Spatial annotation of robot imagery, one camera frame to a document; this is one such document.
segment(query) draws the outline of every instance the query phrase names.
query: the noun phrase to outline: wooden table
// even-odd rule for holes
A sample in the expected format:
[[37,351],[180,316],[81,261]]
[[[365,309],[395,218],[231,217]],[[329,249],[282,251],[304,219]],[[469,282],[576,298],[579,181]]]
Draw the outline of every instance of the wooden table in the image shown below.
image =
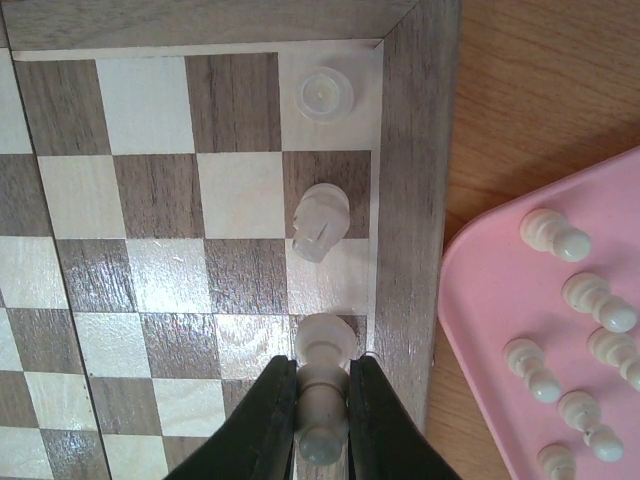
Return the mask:
[[[637,0],[467,0],[459,65],[445,242],[640,145]],[[428,440],[465,480],[510,478],[440,328],[435,362]]]

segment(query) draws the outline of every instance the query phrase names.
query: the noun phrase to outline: pink tray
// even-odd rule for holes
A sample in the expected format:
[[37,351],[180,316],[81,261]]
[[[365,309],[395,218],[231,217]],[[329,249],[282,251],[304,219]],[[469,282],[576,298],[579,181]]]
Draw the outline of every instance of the pink tray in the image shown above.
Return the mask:
[[[567,263],[520,239],[522,217],[540,207],[591,235],[585,260]],[[640,307],[640,148],[481,215],[445,254],[440,322],[515,479],[545,479],[537,454],[551,443],[574,452],[580,480],[640,478],[640,392],[593,358],[587,339],[600,326],[560,293],[581,271],[608,279],[616,295]],[[629,333],[640,341],[640,325]],[[625,444],[619,462],[595,458],[556,405],[536,401],[511,373],[502,349],[517,337],[542,348],[564,392],[585,390],[600,403],[603,422]]]

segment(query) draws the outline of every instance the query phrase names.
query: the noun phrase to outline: pink plastic tray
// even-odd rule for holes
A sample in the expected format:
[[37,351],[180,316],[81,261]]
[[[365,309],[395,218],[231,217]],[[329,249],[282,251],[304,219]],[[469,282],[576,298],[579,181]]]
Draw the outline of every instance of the pink plastic tray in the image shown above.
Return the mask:
[[[582,262],[531,249],[519,235],[522,217],[546,207],[591,235]],[[587,348],[600,328],[561,296],[564,282],[591,271],[640,307],[640,148],[579,172],[475,219],[452,241],[441,274],[438,314],[512,477],[545,479],[538,452],[561,443],[576,455],[580,480],[640,478],[640,392],[599,363]],[[640,325],[629,332],[640,341]],[[536,401],[508,369],[502,349],[530,338],[564,392],[585,390],[602,420],[625,445],[617,463],[598,460],[568,427],[555,404]]]

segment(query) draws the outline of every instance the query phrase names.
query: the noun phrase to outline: dark brown square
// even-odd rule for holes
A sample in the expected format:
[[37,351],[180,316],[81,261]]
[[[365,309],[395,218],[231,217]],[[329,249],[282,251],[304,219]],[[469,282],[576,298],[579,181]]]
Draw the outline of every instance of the dark brown square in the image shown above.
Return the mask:
[[198,153],[281,149],[278,54],[185,59]]
[[16,62],[36,153],[111,153],[93,60]]
[[254,380],[222,380],[222,398],[227,418],[233,413],[254,382]]
[[51,235],[34,155],[0,155],[0,235]]
[[346,238],[369,238],[371,152],[284,152],[284,205],[287,238],[293,238],[293,214],[304,192],[332,183],[349,197],[351,226]]
[[97,432],[40,430],[53,478],[108,480],[107,462]]
[[[367,351],[367,316],[366,315],[338,315],[347,325],[351,327],[353,333],[356,334],[356,341],[358,342],[358,348],[356,350],[356,357],[359,358]],[[291,332],[291,351],[295,355],[295,340],[298,333],[298,325],[304,320],[304,315],[290,315],[290,329]]]
[[0,426],[38,427],[29,387],[22,372],[0,370]]
[[128,238],[202,238],[195,155],[113,157]]
[[205,240],[214,313],[287,313],[284,240]]
[[25,371],[83,373],[68,310],[9,308],[7,316]]
[[220,378],[212,315],[145,313],[140,317],[152,377]]
[[135,312],[124,240],[58,240],[74,312]]
[[150,378],[90,378],[103,434],[162,435]]
[[167,467],[171,472],[184,462],[189,455],[200,448],[208,438],[202,437],[162,437]]

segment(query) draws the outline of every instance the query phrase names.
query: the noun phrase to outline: white chess piece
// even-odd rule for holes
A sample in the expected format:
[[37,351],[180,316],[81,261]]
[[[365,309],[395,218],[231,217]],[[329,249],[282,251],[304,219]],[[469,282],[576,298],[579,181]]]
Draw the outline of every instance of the white chess piece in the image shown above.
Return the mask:
[[586,392],[567,393],[558,402],[558,411],[571,428],[583,433],[583,440],[604,462],[617,462],[624,454],[624,445],[613,429],[601,422],[598,402]]
[[591,238],[553,210],[529,212],[520,223],[522,240],[534,250],[550,252],[567,262],[579,262],[591,252]]
[[293,215],[293,250],[320,263],[349,230],[349,199],[340,188],[320,183],[307,190]]
[[594,357],[619,369],[622,378],[640,391],[640,355],[631,336],[601,328],[589,337],[588,346]]
[[309,315],[298,326],[296,355],[306,365],[297,374],[296,438],[302,458],[315,465],[335,463],[347,439],[349,376],[343,367],[356,348],[353,330],[335,315]]
[[544,366],[544,353],[535,343],[525,338],[510,341],[503,350],[509,369],[524,378],[531,394],[543,403],[553,403],[562,395],[562,387]]
[[611,294],[609,282],[594,273],[574,275],[562,287],[562,296],[571,308],[590,313],[610,332],[628,332],[638,321],[638,312],[624,299]]
[[547,445],[538,454],[538,463],[549,480],[575,480],[576,457],[562,445]]

